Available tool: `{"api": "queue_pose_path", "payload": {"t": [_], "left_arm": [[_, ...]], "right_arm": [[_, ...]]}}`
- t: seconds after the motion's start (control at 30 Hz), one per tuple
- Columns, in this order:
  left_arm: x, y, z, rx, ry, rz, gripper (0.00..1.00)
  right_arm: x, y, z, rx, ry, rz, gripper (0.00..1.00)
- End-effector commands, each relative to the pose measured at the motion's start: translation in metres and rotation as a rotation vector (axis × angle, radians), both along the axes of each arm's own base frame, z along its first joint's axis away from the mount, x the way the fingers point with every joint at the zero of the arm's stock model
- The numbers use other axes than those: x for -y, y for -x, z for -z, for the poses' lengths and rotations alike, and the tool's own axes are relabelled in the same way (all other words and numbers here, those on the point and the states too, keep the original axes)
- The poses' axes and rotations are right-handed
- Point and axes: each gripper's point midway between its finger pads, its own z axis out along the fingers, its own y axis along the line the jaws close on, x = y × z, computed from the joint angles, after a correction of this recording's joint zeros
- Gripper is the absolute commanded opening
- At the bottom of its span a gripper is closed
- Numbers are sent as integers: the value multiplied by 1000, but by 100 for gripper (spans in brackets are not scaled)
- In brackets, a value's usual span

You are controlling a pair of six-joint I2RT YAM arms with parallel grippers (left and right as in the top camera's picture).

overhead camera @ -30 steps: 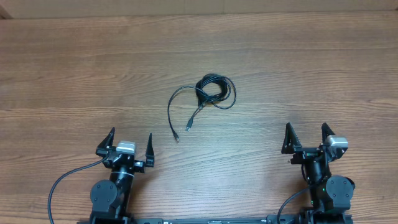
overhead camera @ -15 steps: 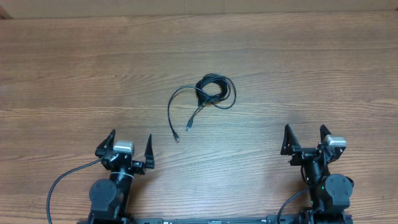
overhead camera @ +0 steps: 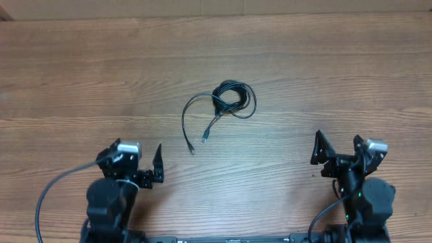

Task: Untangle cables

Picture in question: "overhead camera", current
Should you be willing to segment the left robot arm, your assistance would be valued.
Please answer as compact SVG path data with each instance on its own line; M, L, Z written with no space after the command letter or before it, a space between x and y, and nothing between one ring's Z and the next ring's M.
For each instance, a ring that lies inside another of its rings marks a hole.
M140 170L142 146L139 142L117 139L97 155L104 177L93 182L86 192L87 221L81 242L148 242L145 233L131 230L132 209L140 190L164 182L162 146L157 147L153 168Z

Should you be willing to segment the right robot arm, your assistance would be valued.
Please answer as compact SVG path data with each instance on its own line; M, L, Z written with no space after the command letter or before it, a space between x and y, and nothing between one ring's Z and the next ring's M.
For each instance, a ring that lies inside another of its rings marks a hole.
M310 223L307 242L389 242L386 221L393 214L396 188L379 178L368 176L384 160L388 145L359 135L353 139L354 154L337 153L321 130L315 134L312 165L322 164L321 176L331 178L337 200L323 209ZM313 235L313 228L322 216L342 204L345 224L328 225Z

